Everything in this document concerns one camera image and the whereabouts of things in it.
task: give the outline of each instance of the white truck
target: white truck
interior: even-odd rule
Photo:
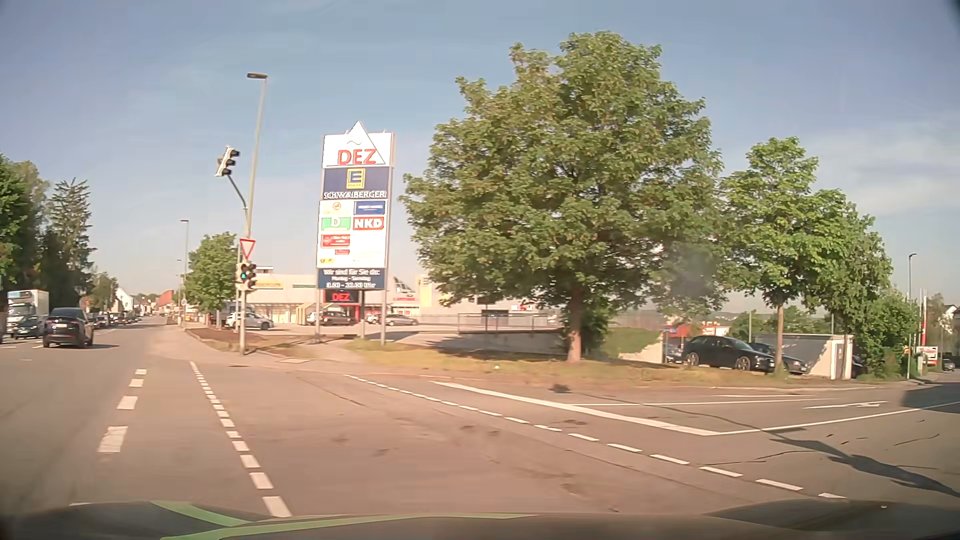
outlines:
[[[50,314],[50,293],[28,289],[7,292],[7,333],[25,317],[46,317]]]

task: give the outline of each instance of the street lamp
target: street lamp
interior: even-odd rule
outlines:
[[[183,294],[180,299],[180,325],[183,326],[185,315],[186,315],[186,266],[187,261],[189,260],[189,245],[190,245],[190,220],[181,219],[181,223],[186,224],[186,231],[183,234],[183,279],[181,280],[181,287],[183,287]]]
[[[913,258],[917,254],[911,253],[909,257],[906,258],[906,299],[911,300],[913,298]]]
[[[250,238],[253,221],[253,186],[256,183],[256,160],[260,155],[260,127],[263,125],[263,102],[267,96],[267,74],[248,73],[248,79],[263,81],[260,86],[260,103],[256,108],[256,131],[253,134],[253,157],[250,163],[250,195],[247,197],[247,228],[245,238]],[[247,353],[247,293],[240,292],[240,356]]]

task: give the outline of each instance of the deciduous tree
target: deciduous tree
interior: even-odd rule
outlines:
[[[13,163],[0,154],[0,289],[9,288],[19,274],[22,254],[18,239],[30,218],[30,191]],[[0,305],[6,305],[6,295]]]
[[[777,309],[781,369],[786,303],[800,300],[837,312],[845,302],[867,301],[882,282],[882,269],[855,260],[874,249],[876,238],[866,233],[872,221],[856,215],[841,191],[813,191],[817,159],[806,156],[796,137],[759,143],[747,160],[746,170],[723,182],[727,215],[735,220],[726,241],[745,270],[740,288],[759,292]],[[858,278],[871,281],[857,285]]]
[[[510,51],[516,79],[457,84],[466,117],[437,126],[402,198],[448,304],[487,296],[563,307],[569,352],[585,320],[656,301],[718,308],[726,270],[703,100],[660,76],[660,48],[601,32],[561,54]]]
[[[187,302],[203,312],[210,312],[220,309],[233,298],[233,272],[237,260],[235,234],[205,235],[197,250],[190,252],[188,260]]]

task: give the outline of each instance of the tree trunk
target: tree trunk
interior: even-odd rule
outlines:
[[[783,304],[777,306],[777,351],[774,353],[774,371],[783,370]]]
[[[570,333],[567,339],[570,342],[570,348],[566,351],[566,361],[576,363],[580,361],[580,352],[583,349],[584,336],[584,291],[580,287],[574,287],[570,295],[570,303],[566,305],[570,314]]]

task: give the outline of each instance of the parked car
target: parked car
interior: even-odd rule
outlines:
[[[324,314],[320,317],[320,324],[325,327],[331,326],[351,326],[357,324],[357,320],[354,319],[351,315],[347,315],[342,311],[324,311]]]
[[[867,366],[863,363],[863,358],[860,355],[853,355],[853,368],[850,372],[851,378],[856,379],[865,373],[867,373]]]
[[[230,321],[230,325],[232,327],[236,327],[237,323],[240,320],[239,313],[235,313],[234,315],[236,316],[231,315],[231,318],[233,320]],[[267,317],[262,317],[260,315],[257,315],[256,313],[250,313],[250,312],[247,312],[247,318],[244,320],[243,324],[248,329],[269,330],[274,327],[273,320],[268,319]]]
[[[773,357],[776,357],[777,355],[777,348],[773,345],[757,343],[755,341],[751,341],[750,343],[747,343],[747,345],[750,345],[750,348],[754,351],[759,351]],[[810,371],[809,363],[807,363],[806,360],[801,360],[795,356],[783,355],[783,366],[786,367],[788,372],[794,375],[806,375],[806,373]]]
[[[228,315],[228,316],[225,318],[224,324],[225,324],[226,326],[229,326],[229,327],[235,326],[237,317],[239,317],[239,316],[240,316],[240,311],[234,311],[233,313],[231,313],[230,315]],[[250,317],[250,316],[256,316],[256,313],[254,313],[253,311],[247,311],[247,316],[248,316],[248,317]]]
[[[54,307],[44,321],[43,346],[57,343],[89,347],[93,345],[93,327],[79,307]]]
[[[684,363],[684,348],[682,346],[674,345],[673,343],[667,343],[663,347],[663,355],[666,357],[666,361],[669,363]]]
[[[739,339],[720,335],[698,335],[684,343],[684,363],[729,367],[743,371],[773,371],[774,358],[755,351]]]
[[[20,319],[11,331],[11,337],[13,339],[26,339],[28,337],[42,337],[43,336],[43,320],[46,317],[37,317],[36,315],[31,315]]]
[[[388,327],[394,327],[394,326],[414,327],[419,324],[417,319],[413,317],[408,317],[406,315],[400,315],[399,313],[387,313],[386,321],[387,321]]]

